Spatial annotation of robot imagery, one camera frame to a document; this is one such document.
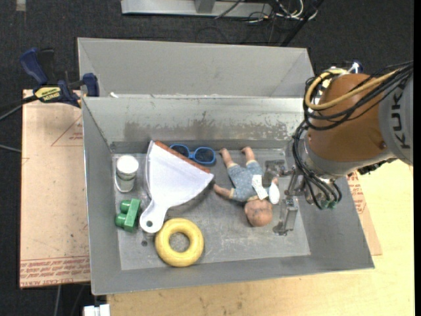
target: white dustpan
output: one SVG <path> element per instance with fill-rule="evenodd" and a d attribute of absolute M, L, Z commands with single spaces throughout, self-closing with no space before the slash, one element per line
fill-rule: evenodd
<path fill-rule="evenodd" d="M 211 182 L 214 175 L 178 155 L 161 142 L 149 144 L 145 177 L 151 202 L 139 218 L 140 227 L 158 232 L 170 207 L 193 199 Z"/>

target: blue clamp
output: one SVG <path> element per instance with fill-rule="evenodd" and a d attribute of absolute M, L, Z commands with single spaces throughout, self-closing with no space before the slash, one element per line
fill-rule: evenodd
<path fill-rule="evenodd" d="M 80 107 L 80 97 L 78 94 L 73 92 L 73 88 L 77 88 L 85 85 L 87 88 L 87 96 L 98 97 L 99 86 L 97 78 L 92 73 L 83 75 L 80 81 L 67 84 L 64 80 L 58 80 L 57 84 L 48 84 L 49 77 L 42 68 L 42 65 L 38 59 L 39 51 L 37 48 L 31 48 L 23 53 L 20 58 L 20 64 L 22 65 L 25 72 L 34 77 L 38 83 L 37 87 L 32 91 L 34 96 L 31 100 L 40 100 L 43 103 L 64 103 Z M 48 56 L 44 55 L 44 59 L 47 57 L 49 66 L 52 66 L 52 52 L 48 52 Z"/>

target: blue goggles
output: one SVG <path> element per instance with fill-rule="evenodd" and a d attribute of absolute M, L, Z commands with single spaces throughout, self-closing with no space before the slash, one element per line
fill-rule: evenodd
<path fill-rule="evenodd" d="M 184 157 L 194 160 L 199 164 L 213 164 L 215 162 L 215 151 L 210 147 L 198 147 L 195 151 L 191 152 L 190 149 L 183 144 L 172 144 L 170 149 L 177 151 Z"/>

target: dustpan handle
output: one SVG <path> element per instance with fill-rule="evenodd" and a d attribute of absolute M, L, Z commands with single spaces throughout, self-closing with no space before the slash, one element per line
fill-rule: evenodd
<path fill-rule="evenodd" d="M 155 202 L 151 200 L 139 218 L 140 227 L 148 233 L 158 232 L 164 224 L 167 210 L 167 208 L 155 205 Z"/>

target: doll head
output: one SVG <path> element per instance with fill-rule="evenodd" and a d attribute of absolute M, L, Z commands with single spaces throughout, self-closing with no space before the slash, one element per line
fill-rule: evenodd
<path fill-rule="evenodd" d="M 272 221 L 272 204 L 268 200 L 251 200 L 244 206 L 244 212 L 254 227 L 265 226 Z"/>

